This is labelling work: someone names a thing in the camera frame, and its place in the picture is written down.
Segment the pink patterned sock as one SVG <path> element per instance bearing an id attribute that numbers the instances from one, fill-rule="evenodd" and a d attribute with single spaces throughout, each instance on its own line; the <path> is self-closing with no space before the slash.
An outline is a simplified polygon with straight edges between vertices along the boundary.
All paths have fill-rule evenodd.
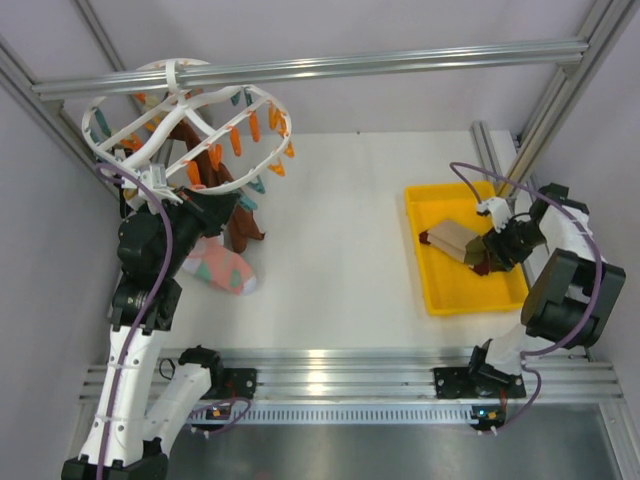
<path id="1" fill-rule="evenodd" d="M 199 239 L 181 269 L 212 288 L 238 296 L 252 293 L 258 284 L 251 266 L 224 246 L 222 236 Z"/>

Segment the white round clip hanger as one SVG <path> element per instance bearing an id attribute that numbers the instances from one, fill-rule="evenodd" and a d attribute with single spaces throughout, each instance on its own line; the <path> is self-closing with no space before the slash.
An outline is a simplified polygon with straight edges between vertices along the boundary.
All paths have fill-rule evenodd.
<path id="1" fill-rule="evenodd" d="M 84 111 L 81 131 L 95 156 L 170 197 L 168 179 L 185 173 L 209 195 L 249 187 L 262 191 L 261 175 L 285 176 L 284 161 L 295 155 L 292 120 L 284 104 L 252 84 L 205 91 L 180 80 L 203 61 L 173 58 L 139 68 L 156 86 L 133 89 L 139 115 L 125 126 L 111 126 L 96 97 Z"/>

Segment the tan brown sock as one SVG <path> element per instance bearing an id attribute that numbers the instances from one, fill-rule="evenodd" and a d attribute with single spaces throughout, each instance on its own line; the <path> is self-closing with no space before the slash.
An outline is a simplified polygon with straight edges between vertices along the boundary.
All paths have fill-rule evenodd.
<path id="1" fill-rule="evenodd" d="M 477 266 L 487 259 L 482 236 L 454 220 L 444 220 L 427 231 L 430 245 L 454 260 Z"/>

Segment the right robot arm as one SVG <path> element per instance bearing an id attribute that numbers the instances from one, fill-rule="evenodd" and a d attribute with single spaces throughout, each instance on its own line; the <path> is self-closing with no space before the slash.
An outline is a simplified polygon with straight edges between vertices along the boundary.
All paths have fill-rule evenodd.
<path id="1" fill-rule="evenodd" d="M 479 275 L 509 272 L 539 246 L 550 253 L 524 300 L 519 325 L 474 348 L 466 382 L 478 396 L 524 395 L 517 383 L 527 337 L 566 349 L 593 346 L 626 281 L 622 268 L 593 251 L 588 207 L 570 199 L 566 186 L 550 183 L 538 193 L 523 219 L 512 216 L 478 239 L 484 258 L 473 270 Z"/>

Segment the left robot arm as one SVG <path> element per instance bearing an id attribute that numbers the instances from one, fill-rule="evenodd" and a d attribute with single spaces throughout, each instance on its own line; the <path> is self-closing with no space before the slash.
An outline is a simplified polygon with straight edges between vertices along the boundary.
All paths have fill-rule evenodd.
<path id="1" fill-rule="evenodd" d="M 119 227 L 122 275 L 112 298 L 110 351 L 98 407 L 64 479 L 163 479 L 173 444 L 198 401 L 225 388 L 218 352 L 186 349 L 169 384 L 149 400 L 182 293 L 175 276 L 197 242 L 220 234 L 239 196 L 180 187 L 175 203 L 142 206 Z"/>

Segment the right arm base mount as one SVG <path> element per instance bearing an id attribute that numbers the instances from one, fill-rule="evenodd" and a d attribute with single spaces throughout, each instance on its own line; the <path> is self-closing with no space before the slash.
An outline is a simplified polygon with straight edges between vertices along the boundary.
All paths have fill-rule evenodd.
<path id="1" fill-rule="evenodd" d="M 496 371 L 472 370 L 468 366 L 438 367 L 433 371 L 439 400 L 524 399 L 521 376 Z"/>

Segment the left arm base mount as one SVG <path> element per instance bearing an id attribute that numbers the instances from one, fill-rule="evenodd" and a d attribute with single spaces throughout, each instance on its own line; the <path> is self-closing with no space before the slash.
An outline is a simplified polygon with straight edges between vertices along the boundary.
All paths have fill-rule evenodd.
<path id="1" fill-rule="evenodd" d="M 219 399 L 253 399 L 257 388 L 257 370 L 255 368 L 225 368 L 221 388 L 216 396 Z"/>

